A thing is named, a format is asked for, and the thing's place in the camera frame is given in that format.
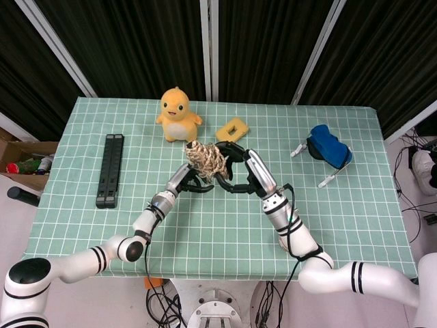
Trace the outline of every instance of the black stripe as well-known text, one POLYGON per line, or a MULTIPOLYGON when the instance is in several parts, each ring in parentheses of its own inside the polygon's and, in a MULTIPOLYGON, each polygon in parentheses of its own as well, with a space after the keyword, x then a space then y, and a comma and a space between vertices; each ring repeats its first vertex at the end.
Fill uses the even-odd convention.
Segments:
POLYGON ((100 259, 100 255, 98 255, 98 251, 96 251, 94 248, 90 248, 90 250, 92 250, 95 253, 95 255, 97 256, 97 261, 98 261, 98 270, 97 270, 97 273, 99 273, 100 269, 102 268, 102 260, 100 259))
POLYGON ((295 227, 295 228, 293 228, 293 229, 290 230, 290 234, 293 233, 293 232, 295 232, 295 231, 296 231, 298 228, 300 228, 302 225, 303 225, 303 222, 301 221, 301 222, 298 224, 297 227, 295 227))
POLYGON ((10 321, 8 323, 5 323, 0 328, 6 328, 9 326, 15 325, 16 323, 22 323, 23 321, 39 321, 40 323, 43 323, 44 325, 46 325, 48 327, 48 322, 44 318, 41 318, 39 316, 25 316, 24 318, 18 318, 18 319, 15 319, 13 321, 10 321))
MULTIPOLYGON (((295 227, 295 228, 293 228, 293 229, 290 230, 290 234, 292 234, 293 232, 295 232, 295 231, 296 231, 297 229, 299 229, 301 226, 303 226, 303 222, 302 222, 302 221, 299 222, 299 224, 297 225, 297 227, 295 227)), ((286 232, 282 233, 282 234, 279 234, 279 236, 282 236, 282 237, 287 236, 287 233, 288 233, 288 230, 287 230, 286 232)))
POLYGON ((4 288, 4 290, 5 290, 6 295, 9 296, 9 297, 11 297, 11 298, 13 298, 13 299, 31 299, 32 297, 36 297, 36 296, 38 296, 39 294, 42 294, 43 292, 45 292, 45 291, 47 290, 48 287, 50 287, 50 284, 48 284, 48 286, 47 286, 46 288, 44 288, 43 290, 41 290, 40 292, 37 292, 36 294, 33 294, 33 295, 27 295, 27 296, 17 296, 17 295, 13 295, 13 294, 11 294, 10 292, 8 292, 8 291, 6 290, 6 288, 4 288))
POLYGON ((352 282, 353 292, 356 292, 356 289, 355 289, 355 267, 356 267, 356 262, 354 262, 354 264, 352 265, 352 272, 351 272, 351 282, 352 282))
POLYGON ((151 207, 152 207, 154 210, 157 210, 157 211, 161 214, 162 219, 165 218, 164 212, 163 212, 161 209, 159 209, 159 207, 156 207, 155 205, 152 205, 151 207))
POLYGON ((121 258, 120 258, 120 255, 118 254, 118 252, 119 252, 119 250, 120 250, 120 246, 122 245, 122 243, 127 239, 127 238, 130 238, 130 237, 126 237, 125 239, 123 239, 122 241, 121 241, 121 243, 118 245, 118 247, 117 247, 117 256, 118 256, 118 258, 120 259, 120 260, 122 260, 121 258))
MULTIPOLYGON (((293 228, 294 225, 296 225, 297 223, 299 223, 300 221, 300 217, 298 217, 295 222, 292 223, 292 225, 290 226, 290 229, 293 228)), ((282 227, 281 229, 276 229, 277 232, 282 232, 288 229, 288 225, 286 225, 285 227, 282 227)))
POLYGON ((364 294, 363 285, 361 283, 361 273, 363 273, 363 265, 364 265, 364 263, 361 262, 359 267, 358 267, 358 289, 360 290, 361 294, 364 294))
POLYGON ((281 229, 276 229, 277 232, 282 232, 284 230, 288 229, 288 225, 286 225, 285 227, 282 227, 281 229))
POLYGON ((143 230, 135 230, 134 236, 140 236, 142 239, 147 240, 146 239, 147 234, 143 230))
POLYGON ((280 210, 281 208, 283 208, 286 204, 288 203, 288 199, 286 198, 282 203, 280 203, 277 207, 272 208, 271 210, 268 210, 266 213, 267 215, 272 214, 274 212, 276 212, 277 210, 280 210))
POLYGON ((103 251, 103 249, 100 248, 100 246, 96 246, 96 248, 102 252, 102 257, 103 257, 103 269, 102 269, 102 271, 104 271, 107 268, 107 256, 104 254, 104 251, 103 251))

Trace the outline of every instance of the table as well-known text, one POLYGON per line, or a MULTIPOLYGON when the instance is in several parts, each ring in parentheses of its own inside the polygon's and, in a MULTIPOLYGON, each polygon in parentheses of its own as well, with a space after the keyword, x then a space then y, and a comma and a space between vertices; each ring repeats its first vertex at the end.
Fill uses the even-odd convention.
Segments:
MULTIPOLYGON (((238 143, 259 152, 278 185, 294 186, 300 217, 337 267, 368 261, 417 275, 372 108, 192 101, 191 109, 204 121, 198 130, 202 143, 216 142, 215 131, 235 116, 247 123, 250 131, 238 143), (332 167, 308 152, 290 156, 317 124, 327 124, 354 153, 353 163, 323 189, 317 183, 332 167)), ((184 143, 166 142, 154 123, 159 111, 159 100, 78 98, 26 258, 65 256, 114 234, 133 235, 134 220, 186 161, 184 143), (124 153, 118 206, 101 210, 95 201, 107 133, 124 134, 124 153)), ((243 164, 235 173, 236 182, 244 183, 243 164)), ((294 263, 280 248, 257 196, 228 194, 218 186, 206 194, 180 195, 156 229, 149 257, 153 276, 189 279, 287 279, 294 263)), ((143 276, 144 261, 114 260, 102 275, 143 276)))

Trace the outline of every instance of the black curtain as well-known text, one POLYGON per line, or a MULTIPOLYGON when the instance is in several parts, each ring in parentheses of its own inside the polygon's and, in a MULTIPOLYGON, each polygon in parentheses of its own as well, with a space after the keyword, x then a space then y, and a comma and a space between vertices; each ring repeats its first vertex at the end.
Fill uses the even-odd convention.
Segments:
POLYGON ((199 1, 36 3, 99 97, 205 99, 199 1))
POLYGON ((416 132, 421 137, 435 137, 437 135, 437 111, 417 124, 416 132))
POLYGON ((39 140, 59 140, 83 94, 12 0, 0 1, 0 76, 0 111, 39 140))
POLYGON ((385 137, 437 99, 437 1, 346 5, 301 105, 363 105, 385 137))
POLYGON ((220 0, 220 101, 290 104, 331 4, 220 0))

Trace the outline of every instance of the blue object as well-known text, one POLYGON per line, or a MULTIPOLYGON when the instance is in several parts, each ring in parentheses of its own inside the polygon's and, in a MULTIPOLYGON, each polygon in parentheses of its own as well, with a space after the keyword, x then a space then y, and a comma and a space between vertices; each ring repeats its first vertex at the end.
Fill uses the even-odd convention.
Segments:
POLYGON ((307 138, 309 154, 315 159, 325 160, 336 169, 342 169, 352 160, 352 152, 331 135, 327 125, 317 125, 311 130, 307 138))

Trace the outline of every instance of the plush toy's wing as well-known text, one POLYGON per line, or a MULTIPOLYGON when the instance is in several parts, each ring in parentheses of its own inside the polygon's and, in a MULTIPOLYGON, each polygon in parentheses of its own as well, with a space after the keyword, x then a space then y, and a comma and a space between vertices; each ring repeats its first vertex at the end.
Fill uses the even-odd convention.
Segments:
POLYGON ((161 124, 163 122, 163 115, 159 114, 158 118, 156 119, 157 124, 161 124))
POLYGON ((197 125, 202 124, 202 119, 200 116, 198 116, 196 113, 190 113, 191 115, 191 120, 196 123, 197 125))

